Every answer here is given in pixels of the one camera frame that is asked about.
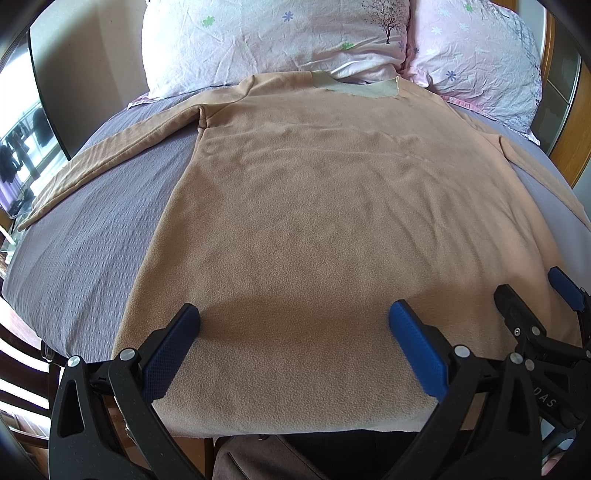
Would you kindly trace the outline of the pink floral pillow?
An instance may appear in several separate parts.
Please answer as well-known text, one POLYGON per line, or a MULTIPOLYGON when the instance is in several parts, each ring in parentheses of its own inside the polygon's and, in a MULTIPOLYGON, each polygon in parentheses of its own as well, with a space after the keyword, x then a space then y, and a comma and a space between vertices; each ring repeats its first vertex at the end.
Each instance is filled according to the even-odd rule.
POLYGON ((491 1, 413 1, 403 76, 526 138, 542 100, 531 29, 491 1))

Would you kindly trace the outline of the grey-purple textured bed sheet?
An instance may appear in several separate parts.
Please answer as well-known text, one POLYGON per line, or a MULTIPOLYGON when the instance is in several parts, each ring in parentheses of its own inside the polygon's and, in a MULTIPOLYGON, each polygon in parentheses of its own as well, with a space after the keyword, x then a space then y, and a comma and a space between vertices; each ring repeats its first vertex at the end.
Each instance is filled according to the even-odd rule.
MULTIPOLYGON (((138 100, 107 120, 82 153, 195 95, 138 100)), ((138 159, 91 180, 32 226, 32 233, 21 232, 2 294, 57 353, 107 360, 137 271, 196 139, 197 123, 191 120, 138 159)), ((574 214, 559 207, 533 177, 514 169, 548 217, 567 273, 579 286, 590 287, 590 233, 575 226, 574 214)))

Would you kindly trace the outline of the wooden headboard frame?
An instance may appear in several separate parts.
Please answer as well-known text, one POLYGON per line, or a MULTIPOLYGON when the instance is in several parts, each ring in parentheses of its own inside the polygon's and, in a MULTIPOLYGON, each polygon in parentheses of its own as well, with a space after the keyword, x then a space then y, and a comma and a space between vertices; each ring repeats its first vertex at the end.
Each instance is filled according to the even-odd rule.
POLYGON ((567 26, 535 1, 501 1, 530 27, 541 55, 543 99, 533 122, 541 148, 574 187, 590 161, 590 69, 567 26))

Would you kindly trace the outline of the white floral pillow with tree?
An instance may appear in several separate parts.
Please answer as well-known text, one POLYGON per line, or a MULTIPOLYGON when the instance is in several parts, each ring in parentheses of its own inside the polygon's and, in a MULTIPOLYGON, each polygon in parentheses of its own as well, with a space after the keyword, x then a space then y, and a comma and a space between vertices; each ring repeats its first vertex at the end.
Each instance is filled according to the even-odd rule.
POLYGON ((407 1, 149 1, 145 100, 235 85, 259 73, 322 71, 349 83, 395 77, 407 1))

